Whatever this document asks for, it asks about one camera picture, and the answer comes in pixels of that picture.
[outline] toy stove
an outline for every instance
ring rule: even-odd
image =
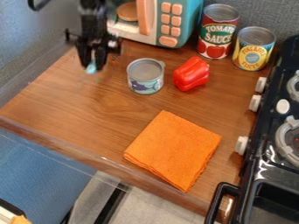
[[[287,39],[269,77],[260,77],[249,109],[251,136],[241,136],[240,186],[220,183],[205,223],[224,195],[234,196],[228,223],[299,223],[299,36]]]

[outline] toy microwave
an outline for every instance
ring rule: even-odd
[[[154,46],[179,48],[198,27],[203,0],[113,0],[108,31]]]

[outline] can lid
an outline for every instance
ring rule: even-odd
[[[137,59],[128,65],[127,72],[136,81],[152,81],[163,75],[163,64],[155,59]]]
[[[234,7],[222,3],[206,6],[204,13],[216,22],[230,22],[239,18],[239,12]]]
[[[248,26],[239,31],[239,39],[252,46],[266,46],[276,41],[276,36],[268,29]]]

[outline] blue floor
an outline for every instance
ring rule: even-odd
[[[95,169],[0,129],[0,198],[34,224],[59,224]]]

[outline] tomato sauce can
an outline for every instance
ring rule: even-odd
[[[243,28],[238,33],[233,52],[235,66],[247,71],[259,71],[268,63],[276,36],[259,26]]]
[[[204,8],[198,40],[198,52],[212,60],[223,59],[230,52],[239,13],[227,4],[215,3]]]

